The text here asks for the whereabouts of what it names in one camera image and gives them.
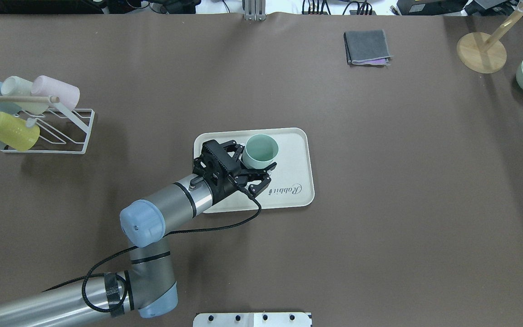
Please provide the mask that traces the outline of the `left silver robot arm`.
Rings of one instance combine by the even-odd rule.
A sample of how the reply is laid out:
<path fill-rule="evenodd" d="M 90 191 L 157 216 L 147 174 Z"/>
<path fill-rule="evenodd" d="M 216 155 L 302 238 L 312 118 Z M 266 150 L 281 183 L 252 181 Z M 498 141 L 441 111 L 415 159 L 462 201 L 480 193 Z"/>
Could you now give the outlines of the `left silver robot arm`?
<path fill-rule="evenodd" d="M 178 304 L 168 238 L 181 226 L 237 191 L 257 206 L 271 182 L 277 149 L 255 151 L 230 140 L 211 139 L 193 160 L 192 173 L 132 202 L 119 215 L 127 249 L 83 275 L 35 296 L 0 304 L 0 327 L 80 327 L 137 311 L 154 318 Z"/>

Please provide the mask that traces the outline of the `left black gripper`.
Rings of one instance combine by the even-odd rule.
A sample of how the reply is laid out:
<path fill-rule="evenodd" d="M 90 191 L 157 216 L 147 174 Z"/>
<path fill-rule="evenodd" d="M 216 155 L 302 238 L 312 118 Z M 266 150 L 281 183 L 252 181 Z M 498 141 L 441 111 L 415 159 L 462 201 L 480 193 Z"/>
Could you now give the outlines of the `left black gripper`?
<path fill-rule="evenodd" d="M 263 169 L 248 168 L 240 160 L 245 145 L 230 140 L 223 143 L 224 153 L 201 153 L 201 176 L 210 188 L 212 202 L 219 203 L 237 191 L 254 200 L 270 184 L 270 173 L 277 163 Z"/>

